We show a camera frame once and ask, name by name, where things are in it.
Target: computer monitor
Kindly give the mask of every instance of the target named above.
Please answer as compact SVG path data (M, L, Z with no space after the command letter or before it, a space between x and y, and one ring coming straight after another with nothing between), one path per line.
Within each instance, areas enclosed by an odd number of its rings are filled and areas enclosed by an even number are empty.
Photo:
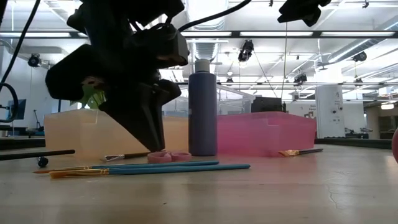
M7 114L7 118L9 118L9 117L11 117L11 107L14 106L14 100L9 100L7 106L10 108L8 110L8 114ZM17 111L17 116L15 119L24 119L25 118L25 108L26 108L26 99L18 100L18 111Z
M282 99L257 96L251 105L251 112L283 111Z

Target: pink tape roll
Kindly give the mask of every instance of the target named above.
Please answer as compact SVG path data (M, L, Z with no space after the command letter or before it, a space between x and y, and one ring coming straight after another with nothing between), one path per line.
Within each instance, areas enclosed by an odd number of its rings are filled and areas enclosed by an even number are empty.
M173 162L191 161L192 155L189 152L171 152Z
M168 152L153 152L148 154L148 163L171 162L172 156Z

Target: hanging cable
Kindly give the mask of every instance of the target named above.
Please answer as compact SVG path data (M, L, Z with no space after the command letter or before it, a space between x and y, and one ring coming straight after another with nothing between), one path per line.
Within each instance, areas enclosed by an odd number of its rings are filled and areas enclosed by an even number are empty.
M17 59L19 50L21 49L22 42L24 41L25 35L27 33L27 30L28 30L30 24L33 21L33 18L35 16L36 12L37 12L37 9L39 8L39 5L40 5L40 0L36 0L35 4L33 6L32 12L30 13L30 16L29 16L28 20L26 21L25 27L24 27L24 29L21 32L21 36L19 37L18 44L15 47L14 53L13 53L13 55L11 57L10 63L8 65L8 67L7 67L7 70L6 70L6 72L4 72L4 75L1 78L0 92L1 92L3 87L6 87L11 92L12 100L14 102L14 104L8 108L11 111L10 117L8 119L5 119L5 120L0 119L0 122L2 122L2 123L11 123L12 121L15 120L15 118L17 116L17 112L18 112L18 97L17 97L17 93L15 92L15 89L12 86L10 86L10 84L6 83L6 80L7 80L7 77L9 76L9 74L11 73L12 66L14 66L14 63L15 63L15 61Z
M285 78L286 78L286 60L287 60L287 57L286 57L286 52L287 51L287 22L286 22L286 36L285 36L285 60L284 60L284 79L282 80L282 90L281 90L281 93L280 93L280 98L282 99L283 98L283 95L284 95L284 85L285 85Z
M253 53L254 53L254 56L256 56L257 62L259 63L259 66L260 66L260 68L261 68L261 71L262 71L262 74L263 74L264 78L266 78L268 85L271 87L272 92L275 94L275 97L278 98L278 96L276 95L276 93L275 93L275 91L274 91L274 89L273 89L271 83L269 83L269 80L268 80L268 78L267 78L267 76L266 76L266 73L265 73L264 69L262 69L260 60L259 60L259 58L257 57L257 54L256 54L256 52L255 52L254 50L253 50Z
M170 23L172 23L172 19L173 19L173 17L168 17L167 19L166 19L166 24L170 24Z
M131 25L135 28L135 30L142 31L142 29L138 26L136 22L132 22Z
M355 71L355 78L358 78L358 76L356 75L356 62L354 62L354 71Z
M181 26L178 29L178 31L182 32L182 31L184 31L184 30L186 30L188 28L191 28L193 26L196 26L196 25L202 24L204 22L208 22L208 21L211 21L213 19L217 19L217 18L226 16L228 14L231 14L232 12L240 10L241 8L243 8L245 5L249 4L250 2L251 2L251 0L244 0L243 2L241 2L241 3L237 4L236 6L232 7L231 9L227 9L227 10L225 10L223 12L214 14L212 16L208 16L208 17L205 17L205 18L202 18L202 19L198 19L196 21L189 22L189 23L185 24L184 26Z

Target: pink plastic bin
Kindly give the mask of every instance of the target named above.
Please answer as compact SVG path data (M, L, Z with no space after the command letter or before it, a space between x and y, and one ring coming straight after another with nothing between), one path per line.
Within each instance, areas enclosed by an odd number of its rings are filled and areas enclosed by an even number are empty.
M310 149L317 122L282 112L218 116L218 153L279 157L278 151Z

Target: blue paintbrush handle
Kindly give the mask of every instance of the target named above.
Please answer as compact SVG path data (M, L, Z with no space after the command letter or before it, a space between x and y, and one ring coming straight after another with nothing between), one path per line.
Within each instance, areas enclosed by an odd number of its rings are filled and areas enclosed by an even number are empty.
M136 169L136 168L155 168L171 166L203 166L217 165L218 161L190 161L190 162L168 162L163 164L121 164L121 165L100 165L91 166L92 169Z
M211 170L233 170L248 169L249 164L236 165L208 165L208 166L173 166L173 167L155 167L155 168L138 168L138 169L111 169L109 174L113 175L135 175L135 174L163 174L173 172L196 172Z

